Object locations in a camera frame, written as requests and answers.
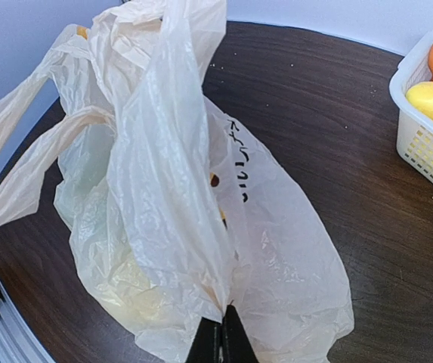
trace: dark brown table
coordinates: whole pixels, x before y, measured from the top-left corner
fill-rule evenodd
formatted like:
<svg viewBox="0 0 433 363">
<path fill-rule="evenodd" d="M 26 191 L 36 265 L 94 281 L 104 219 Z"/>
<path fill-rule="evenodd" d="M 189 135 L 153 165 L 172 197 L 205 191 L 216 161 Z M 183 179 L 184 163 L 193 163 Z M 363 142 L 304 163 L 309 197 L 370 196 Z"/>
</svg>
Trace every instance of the dark brown table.
<svg viewBox="0 0 433 363">
<path fill-rule="evenodd" d="M 433 362 L 433 185 L 395 151 L 401 57 L 301 29 L 230 23 L 204 86 L 302 186 L 351 280 L 355 331 L 334 363 Z M 7 169 L 63 117 L 58 103 Z M 0 278 L 57 362 L 145 361 L 84 290 L 46 173 L 38 213 L 0 228 Z"/>
</svg>

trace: crumpled plastic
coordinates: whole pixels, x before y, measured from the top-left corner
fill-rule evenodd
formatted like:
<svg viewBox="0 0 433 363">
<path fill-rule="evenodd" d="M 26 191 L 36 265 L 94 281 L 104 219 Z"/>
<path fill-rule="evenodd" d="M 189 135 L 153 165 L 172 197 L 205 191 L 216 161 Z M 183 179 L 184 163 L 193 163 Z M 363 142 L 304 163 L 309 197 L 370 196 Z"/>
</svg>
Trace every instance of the crumpled plastic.
<svg viewBox="0 0 433 363">
<path fill-rule="evenodd" d="M 67 27 L 43 77 L 0 101 L 1 141 L 48 77 L 67 114 L 3 182 L 0 225 L 36 211 L 60 155 L 80 280 L 142 349 L 184 362 L 201 317 L 232 303 L 261 363 L 327 362 L 354 323 L 342 261 L 301 188 L 202 93 L 225 15 L 224 0 L 133 0 Z"/>
</svg>

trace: white backdrop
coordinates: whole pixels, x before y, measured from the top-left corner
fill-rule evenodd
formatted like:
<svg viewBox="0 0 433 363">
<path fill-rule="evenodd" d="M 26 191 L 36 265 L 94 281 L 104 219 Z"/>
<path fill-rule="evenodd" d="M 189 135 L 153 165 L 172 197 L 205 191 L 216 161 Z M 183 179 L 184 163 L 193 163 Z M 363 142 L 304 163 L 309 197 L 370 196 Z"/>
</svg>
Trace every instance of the white backdrop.
<svg viewBox="0 0 433 363">
<path fill-rule="evenodd" d="M 25 79 L 69 23 L 91 18 L 119 0 L 0 0 L 0 98 Z M 228 18 L 303 27 L 405 54 L 433 28 L 429 0 L 228 0 Z M 0 156 L 0 171 L 56 99 L 48 85 Z"/>
</svg>

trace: basket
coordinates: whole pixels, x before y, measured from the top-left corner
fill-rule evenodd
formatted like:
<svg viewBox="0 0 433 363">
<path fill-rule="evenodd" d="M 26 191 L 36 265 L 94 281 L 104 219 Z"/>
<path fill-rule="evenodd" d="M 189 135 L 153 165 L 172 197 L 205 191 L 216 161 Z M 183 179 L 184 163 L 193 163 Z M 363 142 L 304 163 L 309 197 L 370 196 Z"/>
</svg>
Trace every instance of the basket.
<svg viewBox="0 0 433 363">
<path fill-rule="evenodd" d="M 389 91 L 399 107 L 397 152 L 433 183 L 433 120 L 419 112 L 405 97 L 416 83 L 429 81 L 428 53 L 433 44 L 433 30 L 415 45 L 399 63 Z"/>
</svg>

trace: wooden table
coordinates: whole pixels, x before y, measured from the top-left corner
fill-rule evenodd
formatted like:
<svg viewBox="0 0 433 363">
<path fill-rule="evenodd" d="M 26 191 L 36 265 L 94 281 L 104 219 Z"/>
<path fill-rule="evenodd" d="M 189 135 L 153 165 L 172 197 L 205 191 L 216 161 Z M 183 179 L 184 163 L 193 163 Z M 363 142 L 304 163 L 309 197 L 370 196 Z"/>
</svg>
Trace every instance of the wooden table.
<svg viewBox="0 0 433 363">
<path fill-rule="evenodd" d="M 230 23 L 205 93 L 265 143 L 319 212 L 356 327 L 333 363 L 433 362 L 433 185 L 396 153 L 401 57 L 300 29 Z M 8 165 L 63 117 L 55 104 Z M 46 174 L 37 214 L 0 228 L 0 278 L 57 362 L 147 362 L 84 290 Z"/>
</svg>

